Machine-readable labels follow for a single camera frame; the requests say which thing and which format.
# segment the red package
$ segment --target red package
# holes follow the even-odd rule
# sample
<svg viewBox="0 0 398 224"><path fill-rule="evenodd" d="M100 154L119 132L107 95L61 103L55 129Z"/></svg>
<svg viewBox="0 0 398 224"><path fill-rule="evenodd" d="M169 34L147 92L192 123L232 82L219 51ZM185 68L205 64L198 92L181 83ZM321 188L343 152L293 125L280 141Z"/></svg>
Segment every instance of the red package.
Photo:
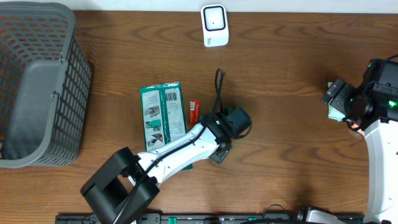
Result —
<svg viewBox="0 0 398 224"><path fill-rule="evenodd" d="M198 100L190 101L190 129L198 122L200 102Z"/></svg>

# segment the white background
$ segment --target white background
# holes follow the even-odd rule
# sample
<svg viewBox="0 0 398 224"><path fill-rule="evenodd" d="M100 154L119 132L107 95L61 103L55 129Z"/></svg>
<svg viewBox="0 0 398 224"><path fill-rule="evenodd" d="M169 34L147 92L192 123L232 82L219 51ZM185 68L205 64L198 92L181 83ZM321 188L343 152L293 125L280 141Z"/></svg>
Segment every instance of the white background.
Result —
<svg viewBox="0 0 398 224"><path fill-rule="evenodd" d="M52 0L75 10L196 11L221 3L229 12L398 13L398 0Z"/></svg>

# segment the green package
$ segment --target green package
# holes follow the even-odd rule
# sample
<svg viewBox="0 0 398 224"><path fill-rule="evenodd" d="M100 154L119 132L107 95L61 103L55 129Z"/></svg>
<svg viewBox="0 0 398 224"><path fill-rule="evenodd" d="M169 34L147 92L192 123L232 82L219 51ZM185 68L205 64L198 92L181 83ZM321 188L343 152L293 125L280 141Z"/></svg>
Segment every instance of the green package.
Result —
<svg viewBox="0 0 398 224"><path fill-rule="evenodd" d="M160 148L187 132L180 82L141 87L139 91L147 151Z"/></svg>

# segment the wooden table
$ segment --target wooden table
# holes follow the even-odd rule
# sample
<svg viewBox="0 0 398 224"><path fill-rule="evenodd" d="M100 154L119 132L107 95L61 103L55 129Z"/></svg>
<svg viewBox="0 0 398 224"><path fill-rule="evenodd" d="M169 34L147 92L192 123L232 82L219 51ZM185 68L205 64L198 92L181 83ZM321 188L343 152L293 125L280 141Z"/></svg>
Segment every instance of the wooden table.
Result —
<svg viewBox="0 0 398 224"><path fill-rule="evenodd" d="M253 213L279 203L365 212L368 152L358 133L329 120L327 82L359 85L370 58L398 50L398 16L229 13L229 44L203 46L198 12L75 12L94 65L79 159L72 166L0 169L0 223L53 223L90 213L81 186L118 149L144 150L139 87L180 81L208 113L214 72L227 71L225 105L242 106L252 133L224 163L200 161L161 186L165 213Z"/></svg>

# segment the laundry basket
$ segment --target laundry basket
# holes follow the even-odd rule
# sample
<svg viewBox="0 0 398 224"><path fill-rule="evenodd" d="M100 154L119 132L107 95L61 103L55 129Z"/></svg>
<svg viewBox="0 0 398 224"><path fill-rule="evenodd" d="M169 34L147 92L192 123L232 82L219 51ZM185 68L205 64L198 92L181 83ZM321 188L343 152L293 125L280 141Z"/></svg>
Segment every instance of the laundry basket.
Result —
<svg viewBox="0 0 398 224"><path fill-rule="evenodd" d="M79 155L91 70L62 4L0 2L0 167Z"/></svg>

